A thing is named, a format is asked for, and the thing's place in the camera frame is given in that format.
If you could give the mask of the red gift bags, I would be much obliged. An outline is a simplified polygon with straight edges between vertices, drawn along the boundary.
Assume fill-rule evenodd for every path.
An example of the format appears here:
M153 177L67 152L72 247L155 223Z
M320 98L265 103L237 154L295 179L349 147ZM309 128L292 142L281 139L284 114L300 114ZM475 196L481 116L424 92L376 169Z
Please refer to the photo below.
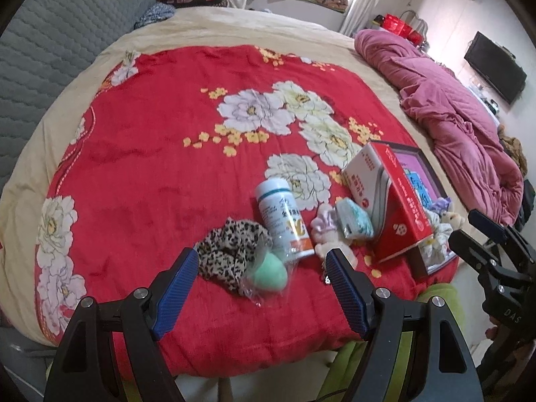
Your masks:
M405 10L400 16L377 15L372 20L372 27L391 32L408 40L416 47L422 47L428 43L428 24L411 9Z

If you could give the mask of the leopard print scrunchie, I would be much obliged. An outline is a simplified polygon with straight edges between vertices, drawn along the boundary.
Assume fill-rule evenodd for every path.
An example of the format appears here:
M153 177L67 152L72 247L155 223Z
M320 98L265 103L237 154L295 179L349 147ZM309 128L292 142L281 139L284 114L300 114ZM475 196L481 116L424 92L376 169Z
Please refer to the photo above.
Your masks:
M254 265L260 251L269 251L272 244L272 237L260 223L228 218L224 226L212 229L195 244L199 274L244 296L247 270Z

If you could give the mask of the cream plush bear pink dress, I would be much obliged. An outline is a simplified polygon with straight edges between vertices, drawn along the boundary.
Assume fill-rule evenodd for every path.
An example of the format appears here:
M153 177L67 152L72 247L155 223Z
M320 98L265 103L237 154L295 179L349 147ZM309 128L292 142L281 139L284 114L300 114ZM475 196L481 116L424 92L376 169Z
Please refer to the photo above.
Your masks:
M339 249L351 266L354 269L357 268L357 257L350 248L352 242L345 238L340 230L337 214L332 205L322 203L318 207L316 217L311 221L310 230L315 254L320 258L323 266L325 266L328 252L331 249Z

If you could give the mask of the red floral blanket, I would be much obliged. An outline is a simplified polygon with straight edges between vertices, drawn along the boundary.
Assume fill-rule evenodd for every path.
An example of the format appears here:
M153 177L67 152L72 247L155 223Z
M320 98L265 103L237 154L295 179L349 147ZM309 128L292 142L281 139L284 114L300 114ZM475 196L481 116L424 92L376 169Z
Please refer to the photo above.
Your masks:
M261 217L255 187L281 177L309 227L350 196L345 166L365 142L417 147L357 75L260 46L136 55L107 75L49 186L36 242L36 315L59 344L85 295L125 298L228 219ZM160 347L172 373L249 373L352 337L317 257L290 292L254 303L197 278Z

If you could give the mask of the pink quilted comforter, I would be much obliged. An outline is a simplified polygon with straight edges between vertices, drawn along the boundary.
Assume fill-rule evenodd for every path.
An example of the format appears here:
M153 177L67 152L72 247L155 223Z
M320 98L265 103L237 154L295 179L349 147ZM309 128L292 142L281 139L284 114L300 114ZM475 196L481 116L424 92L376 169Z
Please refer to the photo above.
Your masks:
M522 206L522 173L470 90L449 68L393 33L361 30L354 47L398 89L402 111L431 139L433 153L465 207L513 225Z

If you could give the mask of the cream plush bear purple dress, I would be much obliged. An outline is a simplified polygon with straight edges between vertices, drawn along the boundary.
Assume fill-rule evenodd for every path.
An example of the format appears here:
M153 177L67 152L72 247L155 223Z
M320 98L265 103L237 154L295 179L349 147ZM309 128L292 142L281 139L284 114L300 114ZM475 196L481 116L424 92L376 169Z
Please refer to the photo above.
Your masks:
M436 213L442 223L449 223L454 230L462 229L465 219L453 211L453 201L450 197L440 197L434 201L429 210Z

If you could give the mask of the grey quilted headboard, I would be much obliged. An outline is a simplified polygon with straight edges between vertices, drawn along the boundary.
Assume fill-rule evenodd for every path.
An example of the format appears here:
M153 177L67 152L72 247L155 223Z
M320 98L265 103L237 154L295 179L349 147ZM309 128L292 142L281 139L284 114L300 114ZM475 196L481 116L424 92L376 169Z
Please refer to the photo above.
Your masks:
M1 34L1 182L47 109L155 0L24 0Z

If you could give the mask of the blue patterned pillow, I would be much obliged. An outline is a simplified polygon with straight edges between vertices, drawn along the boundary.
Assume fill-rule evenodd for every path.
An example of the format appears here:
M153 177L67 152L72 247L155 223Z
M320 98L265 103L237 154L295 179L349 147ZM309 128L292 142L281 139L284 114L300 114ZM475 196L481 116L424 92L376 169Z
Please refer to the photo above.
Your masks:
M149 24L155 24L165 21L175 14L175 7L173 5L157 2L148 8L143 15L134 23L134 30L147 26Z

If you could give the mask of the green floral tissue pack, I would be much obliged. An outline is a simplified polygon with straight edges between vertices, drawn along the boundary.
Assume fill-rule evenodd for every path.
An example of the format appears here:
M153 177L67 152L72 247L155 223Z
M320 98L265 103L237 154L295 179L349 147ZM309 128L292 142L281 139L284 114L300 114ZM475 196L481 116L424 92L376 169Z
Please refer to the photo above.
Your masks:
M374 226L368 213L352 199L343 198L337 201L335 210L345 238L352 241L374 238Z

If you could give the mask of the mint green sponge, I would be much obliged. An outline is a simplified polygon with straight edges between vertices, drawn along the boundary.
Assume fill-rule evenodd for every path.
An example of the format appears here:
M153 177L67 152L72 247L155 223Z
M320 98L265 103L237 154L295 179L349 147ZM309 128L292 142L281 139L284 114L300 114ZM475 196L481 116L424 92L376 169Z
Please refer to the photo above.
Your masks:
M242 278L245 297L261 305L268 298L282 296L289 287L290 273L289 254L260 242Z

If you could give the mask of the white floral scrunchie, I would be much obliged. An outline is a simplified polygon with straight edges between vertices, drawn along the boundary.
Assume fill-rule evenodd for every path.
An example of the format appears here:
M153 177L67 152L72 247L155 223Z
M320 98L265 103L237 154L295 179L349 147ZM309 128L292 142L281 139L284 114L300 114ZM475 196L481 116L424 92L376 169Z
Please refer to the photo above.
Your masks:
M426 268L437 266L448 260L448 239L453 232L450 223L443 223L440 216L427 209L424 210L432 229L432 235L418 245L421 258Z

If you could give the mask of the white curtain right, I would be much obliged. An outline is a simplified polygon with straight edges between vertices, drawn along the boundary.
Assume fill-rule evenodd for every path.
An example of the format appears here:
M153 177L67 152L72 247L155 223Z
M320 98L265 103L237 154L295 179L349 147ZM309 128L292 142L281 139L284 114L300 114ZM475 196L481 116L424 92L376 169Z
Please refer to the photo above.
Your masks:
M376 2L377 0L352 0L342 22L340 33L347 37L354 37L369 21Z

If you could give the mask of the black wall television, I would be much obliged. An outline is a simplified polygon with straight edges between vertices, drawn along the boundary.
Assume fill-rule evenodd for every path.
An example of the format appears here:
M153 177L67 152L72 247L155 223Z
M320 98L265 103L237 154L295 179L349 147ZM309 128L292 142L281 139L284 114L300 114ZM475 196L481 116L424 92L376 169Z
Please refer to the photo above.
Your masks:
M464 60L508 105L522 93L527 74L504 48L480 31L471 40Z

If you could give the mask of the white orange supplement bottle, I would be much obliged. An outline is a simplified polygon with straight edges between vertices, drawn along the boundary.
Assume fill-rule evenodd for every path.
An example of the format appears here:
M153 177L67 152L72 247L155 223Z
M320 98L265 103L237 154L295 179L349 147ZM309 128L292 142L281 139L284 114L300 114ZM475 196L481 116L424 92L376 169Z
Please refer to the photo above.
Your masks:
M314 245L285 179L270 178L260 183L255 189L255 198L263 225L273 239L273 248L283 261L314 255Z

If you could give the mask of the brown plush toy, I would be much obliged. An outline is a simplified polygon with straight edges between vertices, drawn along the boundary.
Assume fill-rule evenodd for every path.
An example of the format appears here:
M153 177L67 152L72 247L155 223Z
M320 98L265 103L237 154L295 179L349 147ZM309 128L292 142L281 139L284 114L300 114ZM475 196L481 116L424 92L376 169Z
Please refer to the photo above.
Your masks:
M528 173L528 162L522 150L522 143L516 137L508 136L505 133L505 126L500 124L497 129L500 144L507 155L513 159L521 171L523 177Z

